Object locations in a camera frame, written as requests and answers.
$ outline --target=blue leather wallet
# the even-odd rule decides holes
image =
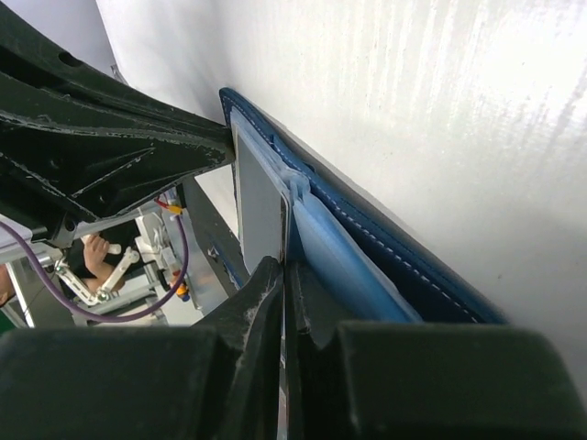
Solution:
[[[467,282],[304,153],[244,97],[226,88],[220,91],[220,99],[227,124],[230,126],[232,109],[238,109],[288,167],[303,173],[312,194],[424,321],[505,323],[504,317]]]
[[[249,272],[264,256],[286,264],[301,260],[357,317],[422,322],[393,282],[311,193],[307,176],[289,167],[237,108],[230,112],[230,123],[237,153],[238,234]]]

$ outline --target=white wall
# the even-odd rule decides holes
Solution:
[[[32,27],[85,61],[112,76],[115,64],[95,0],[2,0]]]
[[[545,332],[587,396],[585,4],[98,0],[132,85],[216,120],[237,89]],[[207,179],[229,215],[228,173]]]

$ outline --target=purple cable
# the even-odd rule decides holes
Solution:
[[[24,249],[25,253],[27,254],[28,261],[30,261],[30,265],[32,266],[32,268],[35,270],[35,272],[37,272],[37,275],[39,275],[41,281],[43,281],[43,284],[45,284],[47,289],[49,289],[49,292],[51,292],[51,294],[55,297],[55,299],[57,301],[59,301],[63,306],[67,307],[68,309],[70,309],[74,313],[80,314],[82,316],[85,316],[88,319],[91,319],[92,321],[97,321],[100,323],[127,323],[129,321],[134,321],[136,319],[147,316],[148,314],[152,314],[157,309],[161,308],[162,305],[164,305],[167,301],[170,300],[170,298],[177,292],[177,290],[180,288],[180,286],[183,283],[183,279],[185,278],[185,273],[187,272],[187,263],[188,263],[188,258],[189,258],[190,252],[187,247],[187,237],[185,236],[185,230],[183,229],[182,220],[180,219],[180,216],[178,216],[178,215],[176,215],[174,217],[174,219],[177,220],[177,226],[180,228],[180,236],[182,237],[182,244],[183,244],[183,264],[182,264],[182,270],[180,271],[180,275],[177,278],[177,281],[175,282],[175,284],[172,285],[170,290],[165,294],[165,296],[163,298],[161,298],[156,303],[154,303],[151,307],[143,310],[142,312],[129,314],[127,316],[102,316],[101,314],[88,312],[87,310],[84,310],[81,307],[78,307],[73,302],[70,302],[63,295],[63,293],[55,286],[55,284],[53,284],[51,282],[50,278],[47,276],[47,272],[45,272],[45,270],[42,268],[42,266],[37,261],[37,257],[35,256],[33,249],[30,248],[28,243],[18,234],[18,232],[15,231],[12,227],[7,225],[6,223],[1,222],[1,221],[0,221],[0,227],[2,227],[2,229],[4,229],[10,236],[12,236],[12,238],[14,238],[15,241]]]

